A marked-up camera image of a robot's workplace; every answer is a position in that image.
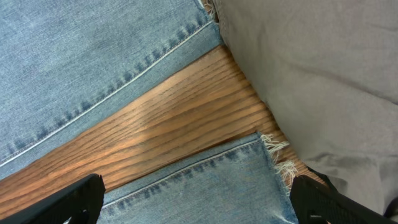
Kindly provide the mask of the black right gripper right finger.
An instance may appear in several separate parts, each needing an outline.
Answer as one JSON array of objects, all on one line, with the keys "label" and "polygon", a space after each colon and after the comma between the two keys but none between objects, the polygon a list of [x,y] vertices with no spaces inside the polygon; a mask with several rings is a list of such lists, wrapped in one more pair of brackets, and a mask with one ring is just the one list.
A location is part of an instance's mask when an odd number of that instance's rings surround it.
[{"label": "black right gripper right finger", "polygon": [[299,224],[395,224],[392,208],[380,215],[306,175],[294,178],[290,201]]}]

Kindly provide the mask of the light blue denim jeans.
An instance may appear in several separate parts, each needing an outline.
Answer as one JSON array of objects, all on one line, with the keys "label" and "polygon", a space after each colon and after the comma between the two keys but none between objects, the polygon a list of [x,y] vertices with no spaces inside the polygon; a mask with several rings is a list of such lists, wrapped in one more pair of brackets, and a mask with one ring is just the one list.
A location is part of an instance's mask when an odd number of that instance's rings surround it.
[{"label": "light blue denim jeans", "polygon": [[200,1],[1,2],[1,222],[89,174],[98,223],[296,223]]}]

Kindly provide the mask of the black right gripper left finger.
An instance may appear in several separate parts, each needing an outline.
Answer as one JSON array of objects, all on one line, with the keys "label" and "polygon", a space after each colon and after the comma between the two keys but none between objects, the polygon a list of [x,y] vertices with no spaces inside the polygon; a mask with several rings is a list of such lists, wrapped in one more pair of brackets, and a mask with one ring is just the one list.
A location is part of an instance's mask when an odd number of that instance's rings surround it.
[{"label": "black right gripper left finger", "polygon": [[105,186],[90,174],[45,199],[1,220],[1,224],[95,224],[104,202]]}]

